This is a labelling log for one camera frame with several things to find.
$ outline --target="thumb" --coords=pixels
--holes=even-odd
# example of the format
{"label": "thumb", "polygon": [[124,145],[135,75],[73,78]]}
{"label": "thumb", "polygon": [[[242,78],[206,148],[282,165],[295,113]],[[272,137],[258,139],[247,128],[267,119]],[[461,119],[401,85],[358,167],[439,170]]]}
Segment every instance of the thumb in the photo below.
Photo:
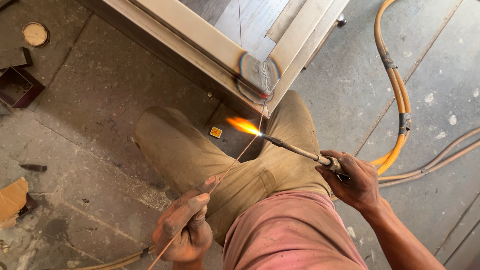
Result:
{"label": "thumb", "polygon": [[207,212],[207,205],[198,211],[188,222],[188,229],[190,233],[190,240],[193,246],[203,247],[210,246],[212,240],[212,229],[205,221],[205,214]]}
{"label": "thumb", "polygon": [[322,175],[334,194],[338,195],[338,193],[342,192],[342,183],[335,173],[329,169],[325,169],[321,165],[315,166],[315,169]]}

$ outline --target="fingernail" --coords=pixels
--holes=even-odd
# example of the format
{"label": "fingernail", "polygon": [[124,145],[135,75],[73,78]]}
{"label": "fingernail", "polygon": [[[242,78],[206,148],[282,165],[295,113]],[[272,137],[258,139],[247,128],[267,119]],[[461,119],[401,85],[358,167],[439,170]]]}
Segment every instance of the fingernail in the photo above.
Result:
{"label": "fingernail", "polygon": [[197,219],[199,220],[199,219],[203,218],[203,217],[205,216],[205,214],[206,214],[206,213],[203,213],[203,214],[198,215],[198,216],[197,216]]}
{"label": "fingernail", "polygon": [[203,194],[200,194],[200,195],[197,196],[197,200],[198,200],[199,202],[205,201],[205,200],[207,200],[207,199],[208,199],[208,194],[207,194],[207,193],[203,193]]}
{"label": "fingernail", "polygon": [[205,184],[211,184],[215,182],[215,176],[210,176],[210,178],[208,178],[206,181],[205,181]]}

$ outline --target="finger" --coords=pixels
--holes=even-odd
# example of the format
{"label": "finger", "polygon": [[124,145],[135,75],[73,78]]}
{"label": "finger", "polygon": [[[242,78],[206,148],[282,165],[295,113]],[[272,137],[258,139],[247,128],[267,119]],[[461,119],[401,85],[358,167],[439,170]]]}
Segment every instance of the finger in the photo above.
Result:
{"label": "finger", "polygon": [[325,169],[321,165],[315,166],[315,169],[322,175],[335,195],[338,196],[342,193],[344,186],[335,173],[329,169]]}
{"label": "finger", "polygon": [[210,192],[210,190],[212,190],[214,186],[218,184],[219,180],[220,180],[220,176],[218,174],[212,175],[207,180],[200,183],[196,188],[185,192],[182,196],[180,196],[180,198],[176,199],[175,202],[172,203],[171,205],[171,207],[173,207],[172,211],[178,209],[180,206],[185,204],[185,202],[190,198],[198,196],[202,193]]}
{"label": "finger", "polygon": [[320,153],[324,156],[336,158],[350,177],[361,173],[361,169],[355,161],[356,158],[347,152],[340,153],[336,150],[322,150]]}
{"label": "finger", "polygon": [[188,222],[190,241],[196,247],[208,248],[212,243],[212,229],[205,221],[206,212],[207,206],[204,206]]}
{"label": "finger", "polygon": [[171,213],[163,222],[163,230],[160,236],[162,241],[172,239],[197,212],[207,205],[209,200],[210,196],[207,193],[200,194],[188,199]]}
{"label": "finger", "polygon": [[220,175],[215,174],[210,176],[205,182],[197,186],[197,190],[201,193],[209,193],[220,181]]}

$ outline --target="pink shirt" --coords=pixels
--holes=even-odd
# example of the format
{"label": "pink shirt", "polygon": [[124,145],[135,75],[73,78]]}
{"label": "pink shirt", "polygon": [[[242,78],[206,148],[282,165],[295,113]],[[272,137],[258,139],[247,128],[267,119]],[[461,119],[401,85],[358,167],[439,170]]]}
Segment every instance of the pink shirt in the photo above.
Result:
{"label": "pink shirt", "polygon": [[284,191],[237,217],[223,269],[368,270],[327,195]]}

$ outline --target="welding torch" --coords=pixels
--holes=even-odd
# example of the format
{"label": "welding torch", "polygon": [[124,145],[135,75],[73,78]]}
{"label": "welding torch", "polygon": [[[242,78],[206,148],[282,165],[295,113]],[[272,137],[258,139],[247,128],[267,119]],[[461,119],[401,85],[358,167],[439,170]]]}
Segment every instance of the welding torch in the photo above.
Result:
{"label": "welding torch", "polygon": [[272,136],[268,136],[268,135],[262,134],[260,132],[258,133],[258,136],[262,137],[263,139],[265,139],[269,142],[271,142],[275,146],[283,147],[283,148],[285,148],[287,150],[290,150],[294,153],[297,153],[299,155],[302,155],[304,157],[312,159],[312,160],[322,164],[324,168],[329,169],[329,170],[335,172],[336,174],[341,174],[341,175],[344,175],[344,176],[348,176],[347,173],[343,170],[342,165],[340,165],[340,163],[338,162],[338,160],[336,158],[312,154],[312,153],[307,152],[305,150],[302,150],[298,147],[295,147],[291,144],[288,144],[288,143],[284,142],[282,139],[275,138],[275,137],[272,137]]}

